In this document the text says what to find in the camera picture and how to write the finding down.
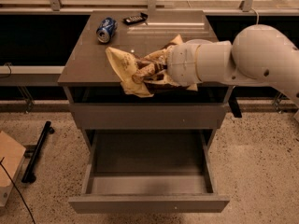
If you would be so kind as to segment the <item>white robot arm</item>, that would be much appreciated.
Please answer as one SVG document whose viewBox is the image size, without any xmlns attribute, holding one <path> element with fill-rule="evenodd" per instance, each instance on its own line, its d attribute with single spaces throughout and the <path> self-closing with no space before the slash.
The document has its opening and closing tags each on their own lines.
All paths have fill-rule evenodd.
<svg viewBox="0 0 299 224">
<path fill-rule="evenodd" d="M 166 52 L 165 62 L 150 62 L 133 74 L 140 83 L 160 71 L 179 85 L 218 82 L 230 86 L 269 86 L 299 106 L 299 50 L 277 29 L 252 25 L 235 40 L 190 40 Z"/>
</svg>

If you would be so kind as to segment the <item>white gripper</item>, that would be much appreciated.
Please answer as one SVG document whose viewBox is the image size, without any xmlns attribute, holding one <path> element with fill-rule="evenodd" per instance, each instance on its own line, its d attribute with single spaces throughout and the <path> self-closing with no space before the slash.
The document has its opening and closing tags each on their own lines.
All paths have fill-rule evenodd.
<svg viewBox="0 0 299 224">
<path fill-rule="evenodd" d="M 182 43 L 175 45 L 167 53 L 167 65 L 150 63 L 138 69 L 132 75 L 132 80 L 136 84 L 141 84 L 145 78 L 152 77 L 167 68 L 167 74 L 180 86 L 187 87 L 197 84 L 200 82 L 196 72 L 195 53 L 197 49 L 197 44 Z"/>
</svg>

